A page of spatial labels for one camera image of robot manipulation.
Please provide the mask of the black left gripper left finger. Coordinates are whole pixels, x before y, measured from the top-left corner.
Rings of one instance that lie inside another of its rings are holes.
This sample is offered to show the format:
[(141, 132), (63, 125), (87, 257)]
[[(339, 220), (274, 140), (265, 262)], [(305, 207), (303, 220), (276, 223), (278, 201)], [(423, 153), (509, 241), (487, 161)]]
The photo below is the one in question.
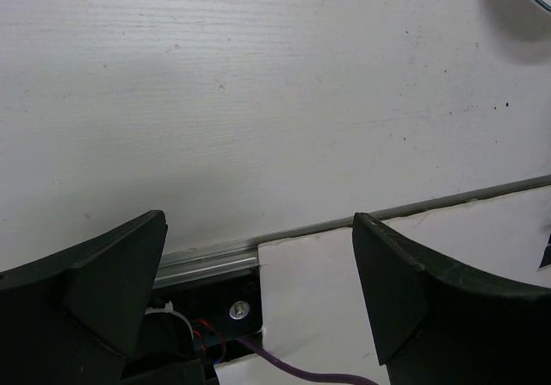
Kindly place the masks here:
[(152, 210), (1, 274), (3, 384), (116, 384), (168, 232)]

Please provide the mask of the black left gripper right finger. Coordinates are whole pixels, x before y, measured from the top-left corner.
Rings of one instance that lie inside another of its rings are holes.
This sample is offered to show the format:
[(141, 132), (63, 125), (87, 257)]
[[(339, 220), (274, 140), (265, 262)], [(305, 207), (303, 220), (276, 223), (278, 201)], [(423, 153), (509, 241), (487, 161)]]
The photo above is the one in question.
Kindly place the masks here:
[(365, 213), (352, 242), (391, 383), (549, 383), (549, 289), (478, 270)]

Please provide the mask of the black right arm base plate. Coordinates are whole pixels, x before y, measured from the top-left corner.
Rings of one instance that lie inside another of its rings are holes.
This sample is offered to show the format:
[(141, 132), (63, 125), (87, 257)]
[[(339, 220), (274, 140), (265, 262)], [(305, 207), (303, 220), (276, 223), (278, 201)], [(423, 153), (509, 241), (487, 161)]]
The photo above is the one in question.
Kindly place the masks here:
[(548, 239), (548, 243), (544, 249), (542, 255), (542, 261), (540, 262), (539, 268), (547, 267), (551, 264), (551, 236)]

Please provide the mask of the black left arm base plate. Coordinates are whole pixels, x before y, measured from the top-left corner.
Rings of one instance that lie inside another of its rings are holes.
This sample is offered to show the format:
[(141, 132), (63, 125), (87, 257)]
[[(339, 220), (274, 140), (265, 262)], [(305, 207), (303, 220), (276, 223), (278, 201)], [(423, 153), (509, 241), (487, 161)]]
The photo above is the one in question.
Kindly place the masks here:
[(260, 342), (263, 310), (260, 270), (252, 267), (157, 288), (150, 304), (171, 302), (194, 330), (195, 351), (216, 364), (249, 356), (240, 338)]

